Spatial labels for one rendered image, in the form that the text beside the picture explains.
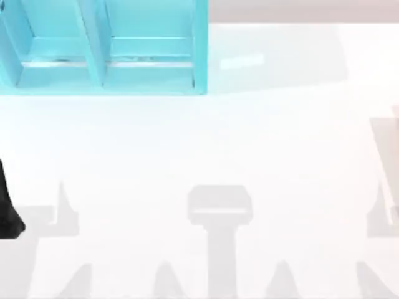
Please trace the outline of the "light blue rack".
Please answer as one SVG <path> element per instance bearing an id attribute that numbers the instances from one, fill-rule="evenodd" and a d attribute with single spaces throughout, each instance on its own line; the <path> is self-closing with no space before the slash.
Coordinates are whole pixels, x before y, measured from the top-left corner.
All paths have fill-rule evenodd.
<path id="1" fill-rule="evenodd" d="M 203 95 L 209 0 L 0 0 L 0 96 Z"/>

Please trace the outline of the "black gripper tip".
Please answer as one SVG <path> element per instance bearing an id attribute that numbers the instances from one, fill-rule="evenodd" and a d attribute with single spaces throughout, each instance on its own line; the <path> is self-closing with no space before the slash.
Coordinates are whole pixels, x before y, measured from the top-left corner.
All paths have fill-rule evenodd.
<path id="1" fill-rule="evenodd" d="M 26 225 L 11 201 L 0 159 L 0 240 L 16 239 L 25 230 Z"/>

